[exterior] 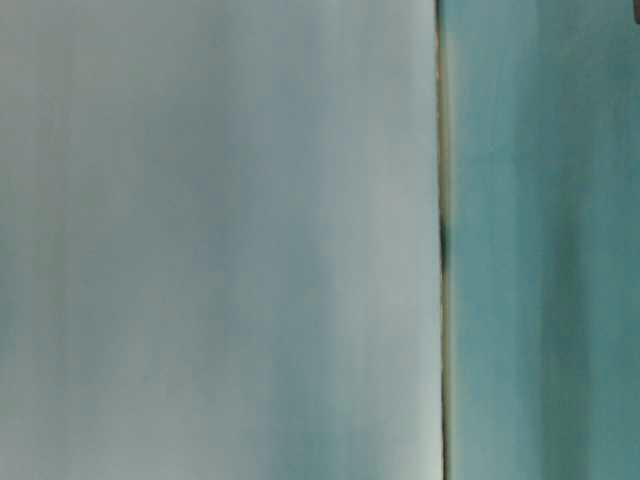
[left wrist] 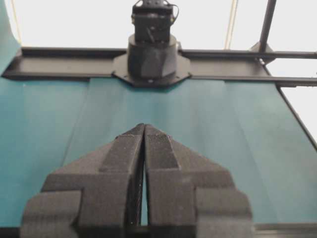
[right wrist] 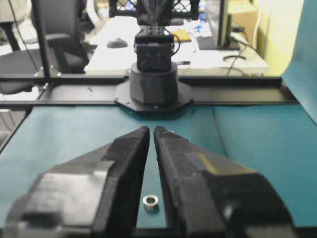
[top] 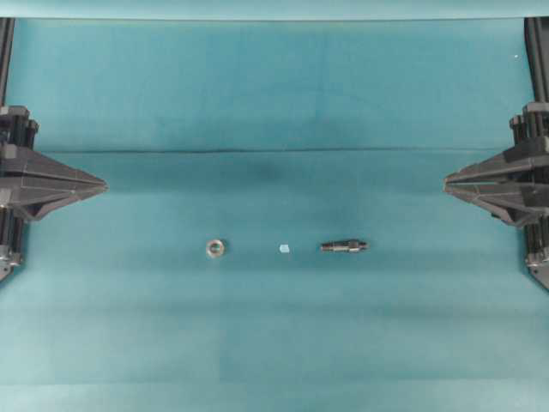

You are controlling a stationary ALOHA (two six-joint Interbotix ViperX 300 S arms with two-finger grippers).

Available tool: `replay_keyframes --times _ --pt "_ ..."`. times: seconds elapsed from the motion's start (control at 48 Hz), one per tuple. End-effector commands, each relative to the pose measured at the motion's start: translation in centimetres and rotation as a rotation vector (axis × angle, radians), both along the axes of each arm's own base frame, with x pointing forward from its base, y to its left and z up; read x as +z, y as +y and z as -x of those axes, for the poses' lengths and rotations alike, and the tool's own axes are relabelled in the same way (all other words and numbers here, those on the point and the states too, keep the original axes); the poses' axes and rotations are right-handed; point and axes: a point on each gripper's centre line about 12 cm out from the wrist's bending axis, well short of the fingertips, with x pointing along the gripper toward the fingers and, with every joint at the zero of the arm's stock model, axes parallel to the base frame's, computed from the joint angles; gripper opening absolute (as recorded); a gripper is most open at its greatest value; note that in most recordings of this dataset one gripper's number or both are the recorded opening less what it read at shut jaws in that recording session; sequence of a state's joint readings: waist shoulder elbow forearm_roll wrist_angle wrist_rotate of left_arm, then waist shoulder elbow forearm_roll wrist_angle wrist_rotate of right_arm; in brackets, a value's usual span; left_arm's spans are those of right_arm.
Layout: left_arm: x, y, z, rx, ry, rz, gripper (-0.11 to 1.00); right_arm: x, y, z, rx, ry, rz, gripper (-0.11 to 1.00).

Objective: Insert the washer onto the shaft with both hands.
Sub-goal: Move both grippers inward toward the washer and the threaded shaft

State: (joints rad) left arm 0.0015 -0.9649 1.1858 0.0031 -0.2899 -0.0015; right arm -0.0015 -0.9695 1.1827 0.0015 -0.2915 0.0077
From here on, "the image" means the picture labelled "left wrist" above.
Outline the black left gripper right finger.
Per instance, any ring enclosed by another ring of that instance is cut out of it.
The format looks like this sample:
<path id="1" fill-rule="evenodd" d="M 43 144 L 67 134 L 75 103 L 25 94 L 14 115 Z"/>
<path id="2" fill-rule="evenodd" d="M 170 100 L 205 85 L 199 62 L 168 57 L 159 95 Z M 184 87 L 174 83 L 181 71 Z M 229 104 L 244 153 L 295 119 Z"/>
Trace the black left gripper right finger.
<path id="1" fill-rule="evenodd" d="M 230 171 L 148 124 L 144 132 L 153 238 L 252 238 L 253 214 Z"/>

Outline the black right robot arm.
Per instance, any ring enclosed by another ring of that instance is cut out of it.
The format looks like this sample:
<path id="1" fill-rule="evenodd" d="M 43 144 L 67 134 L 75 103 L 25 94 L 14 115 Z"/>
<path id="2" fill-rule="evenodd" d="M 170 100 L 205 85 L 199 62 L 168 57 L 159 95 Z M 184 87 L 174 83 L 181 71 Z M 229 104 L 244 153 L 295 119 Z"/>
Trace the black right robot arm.
<path id="1" fill-rule="evenodd" d="M 176 6 L 167 0 L 139 0 L 132 7 L 135 32 L 124 55 L 113 60 L 113 75 L 134 87 L 166 88 L 191 76 L 191 62 L 179 54 L 171 26 Z"/>

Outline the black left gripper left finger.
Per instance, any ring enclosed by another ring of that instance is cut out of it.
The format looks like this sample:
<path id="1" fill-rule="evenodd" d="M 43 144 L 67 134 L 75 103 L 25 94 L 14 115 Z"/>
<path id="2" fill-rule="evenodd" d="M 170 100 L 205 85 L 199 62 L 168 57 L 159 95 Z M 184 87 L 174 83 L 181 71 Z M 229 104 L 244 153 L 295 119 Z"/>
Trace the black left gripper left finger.
<path id="1" fill-rule="evenodd" d="M 50 173 L 28 200 L 22 238 L 122 238 L 140 223 L 142 140 L 139 124 Z"/>

